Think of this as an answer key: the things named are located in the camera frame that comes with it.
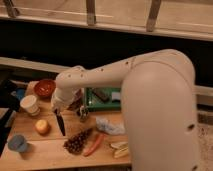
wooden table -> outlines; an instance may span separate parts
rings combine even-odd
[[[33,87],[36,82],[30,82],[26,94],[34,94]],[[0,170],[42,170],[56,168],[76,168],[88,166],[112,166],[112,165],[130,165],[130,157],[113,158],[113,149],[110,148],[110,142],[127,140],[127,137],[107,135],[101,147],[91,156],[73,155],[63,148],[64,142],[68,137],[76,133],[95,126],[95,116],[103,116],[112,123],[121,123],[123,118],[118,111],[105,111],[90,113],[90,117],[85,123],[79,121],[78,116],[72,111],[62,112],[65,122],[66,136],[62,136],[58,127],[56,118],[50,110],[50,99],[39,99],[41,112],[39,115],[30,117],[27,113],[20,110],[14,120],[8,140],[15,134],[22,134],[30,144],[27,152],[17,153],[8,149],[5,145],[0,158]],[[39,135],[34,128],[38,119],[46,119],[51,125],[51,131],[48,135]],[[86,147],[90,146],[95,138],[97,131],[87,141]]]

bowl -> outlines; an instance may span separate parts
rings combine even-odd
[[[40,80],[34,87],[34,92],[42,98],[47,98],[52,95],[55,90],[55,81],[51,79]]]

green box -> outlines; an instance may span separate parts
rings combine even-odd
[[[104,110],[120,110],[120,101],[112,101],[112,92],[120,92],[120,88],[100,88],[109,96],[109,101],[104,103],[96,95],[92,93],[92,88],[84,89],[84,105],[90,111],[104,111]]]

knife blade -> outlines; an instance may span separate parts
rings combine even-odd
[[[54,111],[54,113],[56,115],[56,119],[57,119],[57,122],[58,122],[58,126],[59,126],[59,128],[61,130],[61,133],[62,133],[63,136],[65,136],[64,120],[63,120],[63,118],[62,118],[62,116],[61,116],[61,114],[60,114],[58,109],[56,109]]]

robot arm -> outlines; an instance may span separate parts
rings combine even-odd
[[[133,170],[192,171],[199,164],[194,77],[189,59],[175,50],[74,67],[57,76],[52,105],[71,104],[82,87],[122,87]]]

